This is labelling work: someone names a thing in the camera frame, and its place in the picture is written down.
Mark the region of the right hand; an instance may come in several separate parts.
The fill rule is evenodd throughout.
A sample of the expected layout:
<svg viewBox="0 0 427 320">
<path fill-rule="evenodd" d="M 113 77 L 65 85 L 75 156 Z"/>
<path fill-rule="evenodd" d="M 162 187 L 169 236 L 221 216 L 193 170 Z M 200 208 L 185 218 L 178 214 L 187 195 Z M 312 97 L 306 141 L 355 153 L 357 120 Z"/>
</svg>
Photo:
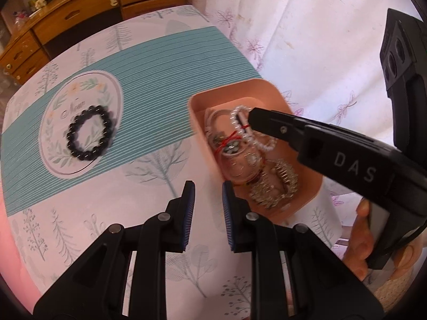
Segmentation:
<svg viewBox="0 0 427 320">
<path fill-rule="evenodd" d="M 370 202 L 362 198 L 356 212 L 357 217 L 353 224 L 343 262 L 360 281 L 363 281 L 368 274 L 366 258 L 373 251 L 373 236 L 368 225 Z M 422 250 L 422 235 L 419 235 L 408 245 L 401 247 L 394 256 L 395 270 L 390 279 L 397 279 L 409 272 L 420 258 Z"/>
</svg>

